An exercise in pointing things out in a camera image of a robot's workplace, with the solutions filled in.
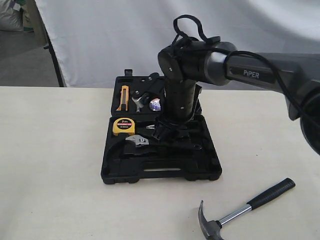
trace piper logo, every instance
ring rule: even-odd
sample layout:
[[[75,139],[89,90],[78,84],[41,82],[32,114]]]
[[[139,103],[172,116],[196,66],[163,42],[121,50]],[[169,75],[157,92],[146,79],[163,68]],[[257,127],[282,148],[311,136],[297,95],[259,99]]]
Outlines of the piper logo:
[[[254,79],[259,79],[259,72],[243,70],[243,76],[254,78]]]

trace white backdrop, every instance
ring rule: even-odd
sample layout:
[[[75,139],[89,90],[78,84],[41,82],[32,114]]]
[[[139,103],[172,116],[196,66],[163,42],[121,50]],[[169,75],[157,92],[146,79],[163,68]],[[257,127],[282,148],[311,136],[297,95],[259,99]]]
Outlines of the white backdrop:
[[[208,37],[239,50],[320,53],[319,0],[36,0],[69,87],[113,87],[125,68],[160,72],[173,19],[199,18]],[[195,37],[188,19],[181,28]]]

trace tool case foam insert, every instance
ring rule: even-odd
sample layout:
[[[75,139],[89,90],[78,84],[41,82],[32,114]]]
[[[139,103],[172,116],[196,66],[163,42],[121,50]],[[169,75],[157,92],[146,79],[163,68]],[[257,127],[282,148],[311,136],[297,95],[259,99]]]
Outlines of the tool case foam insert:
[[[117,109],[121,104],[122,86],[129,87],[128,111]],[[132,96],[139,93],[150,93],[150,99],[164,94],[164,79],[157,73],[150,76],[132,76],[126,74],[115,80],[111,115],[109,119],[101,177],[105,184],[136,183],[148,178],[185,178],[188,181],[217,180],[222,168],[212,142],[201,108],[194,120],[187,123],[183,130],[187,132],[193,144],[202,146],[201,150],[185,150],[167,148],[164,146],[136,147],[126,142],[128,136],[120,133],[113,134],[113,125],[119,118],[129,118],[135,123],[135,134],[152,139],[153,129],[146,126],[155,124],[159,112],[149,109],[148,104],[136,112],[137,105]]]

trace white table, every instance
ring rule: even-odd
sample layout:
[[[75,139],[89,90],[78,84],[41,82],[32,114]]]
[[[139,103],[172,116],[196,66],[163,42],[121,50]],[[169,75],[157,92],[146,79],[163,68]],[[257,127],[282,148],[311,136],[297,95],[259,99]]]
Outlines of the white table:
[[[217,181],[100,177],[112,89],[0,87],[1,240],[203,240],[218,220],[286,177],[296,188],[226,225],[228,240],[320,239],[320,157],[282,95],[200,96],[223,173]]]

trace black strap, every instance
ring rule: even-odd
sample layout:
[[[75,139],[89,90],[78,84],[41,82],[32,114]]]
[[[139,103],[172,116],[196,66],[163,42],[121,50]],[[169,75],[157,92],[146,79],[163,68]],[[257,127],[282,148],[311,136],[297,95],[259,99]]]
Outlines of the black strap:
[[[179,36],[183,37],[184,39],[186,39],[188,41],[191,41],[191,38],[184,31],[181,31],[180,28],[178,27],[178,20],[179,19],[190,19],[190,20],[194,21],[194,23],[198,27],[198,33],[199,33],[200,38],[206,44],[213,44],[214,43],[214,41],[211,38],[207,38],[207,36],[204,34],[204,30],[202,28],[202,24],[201,24],[200,20],[198,18],[196,18],[195,16],[188,15],[188,14],[178,16],[175,20],[173,20],[173,28],[177,34],[175,41],[177,41]]]

